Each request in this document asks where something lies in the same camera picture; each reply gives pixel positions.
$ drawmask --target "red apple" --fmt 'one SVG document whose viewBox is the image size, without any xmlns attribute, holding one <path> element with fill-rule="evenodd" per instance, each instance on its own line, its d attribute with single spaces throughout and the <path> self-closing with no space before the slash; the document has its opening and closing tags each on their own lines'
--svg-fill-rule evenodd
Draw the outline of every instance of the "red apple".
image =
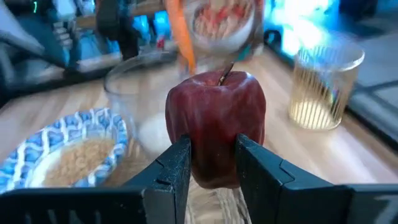
<svg viewBox="0 0 398 224">
<path fill-rule="evenodd" d="M 172 88 L 166 100 L 172 143 L 189 134 L 192 175 L 206 189 L 239 187 L 234 158 L 236 135 L 264 142 L 266 99 L 259 82 L 246 72 L 195 75 Z"/>
</svg>

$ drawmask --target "wooden surface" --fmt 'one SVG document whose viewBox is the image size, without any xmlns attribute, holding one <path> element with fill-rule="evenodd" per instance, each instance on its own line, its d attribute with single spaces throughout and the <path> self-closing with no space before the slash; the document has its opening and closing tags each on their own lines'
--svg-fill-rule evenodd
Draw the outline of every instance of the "wooden surface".
<svg viewBox="0 0 398 224">
<path fill-rule="evenodd" d="M 165 72 L 177 71 L 177 66 L 169 66 L 173 68 Z M 238 63 L 234 70 L 251 73 L 262 85 L 267 98 L 266 148 L 334 184 L 398 183 L 398 157 L 353 118 L 345 116 L 339 127 L 325 132 L 306 131 L 289 121 L 287 105 L 292 71 L 270 52 L 265 51 L 248 62 Z M 0 113 L 0 159 L 6 158 L 28 135 L 55 119 L 76 110 L 102 106 L 109 106 L 102 80 L 11 101 Z M 117 170 L 107 184 L 121 184 L 147 165 L 148 161 L 137 160 L 142 156 L 140 152 L 133 154 L 124 162 L 123 168 L 133 171 L 124 173 L 125 170 Z M 188 201 L 191 205 L 188 210 L 192 211 L 187 220 L 191 219 L 190 223 L 241 223 L 242 220 L 225 221 L 235 218 L 233 212 L 223 210 L 223 207 L 232 206 L 228 203 L 240 203 L 237 198 L 231 199 L 238 193 L 222 189 L 203 190 L 193 184 L 190 194 L 195 195 L 195 199 L 191 196 Z M 228 203 L 211 202 L 212 197 L 219 200 L 227 198 Z"/>
</svg>

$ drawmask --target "blue and white bowl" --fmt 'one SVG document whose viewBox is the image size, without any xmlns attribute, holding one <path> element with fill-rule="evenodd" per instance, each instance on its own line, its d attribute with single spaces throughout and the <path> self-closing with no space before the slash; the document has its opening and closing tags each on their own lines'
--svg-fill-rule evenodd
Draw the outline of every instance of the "blue and white bowl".
<svg viewBox="0 0 398 224">
<path fill-rule="evenodd" d="M 121 162 L 127 151 L 128 134 L 122 117 L 109 108 L 78 111 L 56 120 L 23 141 L 0 166 L 0 194 L 29 187 L 44 187 L 49 158 L 61 155 L 64 146 L 86 138 L 107 137 L 114 140 L 108 157 L 85 178 L 71 187 L 95 187 L 102 183 Z"/>
</svg>

